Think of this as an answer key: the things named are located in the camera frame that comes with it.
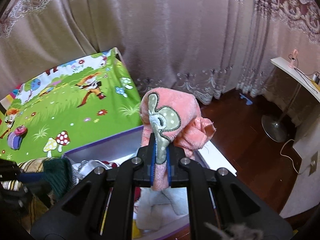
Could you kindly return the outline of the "purple knitted sock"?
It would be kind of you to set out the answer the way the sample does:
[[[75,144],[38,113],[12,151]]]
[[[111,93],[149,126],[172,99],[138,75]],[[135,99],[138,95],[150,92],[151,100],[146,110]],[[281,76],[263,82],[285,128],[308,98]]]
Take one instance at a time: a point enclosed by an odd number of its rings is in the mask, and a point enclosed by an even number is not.
[[[7,137],[8,146],[12,150],[19,150],[27,131],[28,129],[24,125],[21,125],[18,126],[13,132],[10,132]]]

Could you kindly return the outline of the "beige pink curtain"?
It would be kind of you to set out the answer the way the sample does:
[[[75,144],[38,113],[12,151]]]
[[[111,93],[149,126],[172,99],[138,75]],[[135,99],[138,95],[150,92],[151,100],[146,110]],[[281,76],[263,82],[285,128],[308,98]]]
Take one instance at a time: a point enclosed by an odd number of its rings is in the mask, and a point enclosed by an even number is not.
[[[10,0],[1,16],[1,96],[79,57],[119,48],[141,93],[156,86],[204,102],[261,94],[269,60],[298,51],[319,70],[315,0]]]

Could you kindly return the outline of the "floor fan base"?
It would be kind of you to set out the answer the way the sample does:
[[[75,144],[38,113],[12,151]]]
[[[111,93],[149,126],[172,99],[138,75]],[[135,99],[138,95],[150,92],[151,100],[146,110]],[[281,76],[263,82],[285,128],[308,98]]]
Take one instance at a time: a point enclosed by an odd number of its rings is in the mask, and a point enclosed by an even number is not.
[[[287,115],[301,87],[302,85],[300,83],[296,85],[294,93],[279,119],[276,120],[271,116],[266,116],[266,115],[263,115],[261,118],[261,124],[264,132],[269,138],[271,138],[275,142],[278,142],[278,143],[284,142],[285,139],[287,138],[287,133],[285,132],[285,129],[283,128],[281,122],[283,118]]]

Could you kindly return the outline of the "pink embroidered towel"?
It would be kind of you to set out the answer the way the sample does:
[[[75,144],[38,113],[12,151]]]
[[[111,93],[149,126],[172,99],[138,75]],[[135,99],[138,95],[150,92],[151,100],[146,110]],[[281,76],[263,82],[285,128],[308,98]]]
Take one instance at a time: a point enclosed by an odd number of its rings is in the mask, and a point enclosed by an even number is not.
[[[151,134],[156,139],[155,178],[152,189],[169,187],[167,147],[170,143],[184,149],[185,156],[194,159],[193,152],[212,139],[216,128],[201,115],[192,94],[158,87],[148,91],[139,107],[143,123],[142,146],[149,144]]]

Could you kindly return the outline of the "red fluffy sock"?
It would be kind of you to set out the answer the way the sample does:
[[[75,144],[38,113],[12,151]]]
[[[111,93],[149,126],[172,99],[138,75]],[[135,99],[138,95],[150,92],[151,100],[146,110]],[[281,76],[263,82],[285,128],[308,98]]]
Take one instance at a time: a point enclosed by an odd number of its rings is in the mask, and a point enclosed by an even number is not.
[[[118,168],[119,164],[115,163],[115,162],[109,162],[109,161],[102,161],[102,163],[104,164],[105,168],[107,170],[112,169],[112,168]]]

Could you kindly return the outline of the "purple storage box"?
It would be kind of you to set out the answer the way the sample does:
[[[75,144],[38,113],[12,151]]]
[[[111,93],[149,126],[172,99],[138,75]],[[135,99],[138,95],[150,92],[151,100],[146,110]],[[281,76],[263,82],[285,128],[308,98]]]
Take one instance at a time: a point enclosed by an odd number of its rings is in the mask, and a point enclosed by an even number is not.
[[[110,137],[92,142],[90,144],[68,150],[62,156],[71,163],[80,163],[83,160],[109,161],[122,164],[137,154],[142,137],[142,126],[129,129]],[[195,160],[203,167],[217,170],[224,167],[236,175],[237,170],[225,156],[209,141],[204,147],[194,152]],[[165,223],[157,231],[147,231],[140,239],[168,239],[174,234],[189,228],[189,217],[174,215],[172,208],[163,206],[162,219]]]

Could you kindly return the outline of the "white checkered drawstring bag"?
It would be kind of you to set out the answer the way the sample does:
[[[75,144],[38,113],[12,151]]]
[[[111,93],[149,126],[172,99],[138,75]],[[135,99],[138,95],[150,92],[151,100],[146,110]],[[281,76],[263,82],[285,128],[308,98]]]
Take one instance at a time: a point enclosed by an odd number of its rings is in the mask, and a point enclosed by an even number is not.
[[[88,174],[90,174],[96,167],[102,167],[106,170],[112,168],[112,166],[105,164],[99,160],[83,160],[80,163],[74,163],[71,165],[72,178],[74,180],[82,180]]]

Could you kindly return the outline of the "colourful cartoon play mat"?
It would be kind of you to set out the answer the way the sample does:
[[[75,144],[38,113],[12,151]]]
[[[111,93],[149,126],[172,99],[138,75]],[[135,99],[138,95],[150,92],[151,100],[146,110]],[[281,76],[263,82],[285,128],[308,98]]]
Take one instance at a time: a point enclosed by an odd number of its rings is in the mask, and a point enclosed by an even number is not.
[[[1,158],[16,163],[68,150],[139,126],[140,96],[118,48],[54,67],[1,100]],[[7,137],[28,131],[19,150]]]

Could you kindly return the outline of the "dark green knitted cloth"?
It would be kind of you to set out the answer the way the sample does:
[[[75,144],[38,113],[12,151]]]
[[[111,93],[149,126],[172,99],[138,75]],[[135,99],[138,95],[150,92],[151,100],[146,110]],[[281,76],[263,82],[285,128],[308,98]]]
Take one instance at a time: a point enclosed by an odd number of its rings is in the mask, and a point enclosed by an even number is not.
[[[52,158],[43,162],[44,180],[50,185],[57,200],[73,187],[72,166],[66,158]]]

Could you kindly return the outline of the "white side table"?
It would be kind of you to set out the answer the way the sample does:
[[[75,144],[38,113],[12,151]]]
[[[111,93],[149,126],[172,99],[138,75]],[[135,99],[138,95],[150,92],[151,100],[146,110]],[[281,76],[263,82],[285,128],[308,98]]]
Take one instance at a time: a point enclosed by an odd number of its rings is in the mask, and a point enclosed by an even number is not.
[[[303,87],[305,87],[310,93],[314,94],[315,96],[319,96],[319,90],[316,86],[311,82],[311,80],[302,73],[301,70],[298,70],[296,67],[290,67],[289,62],[286,61],[282,57],[276,57],[271,59],[271,63],[284,71],[286,74],[294,78],[298,81]]]

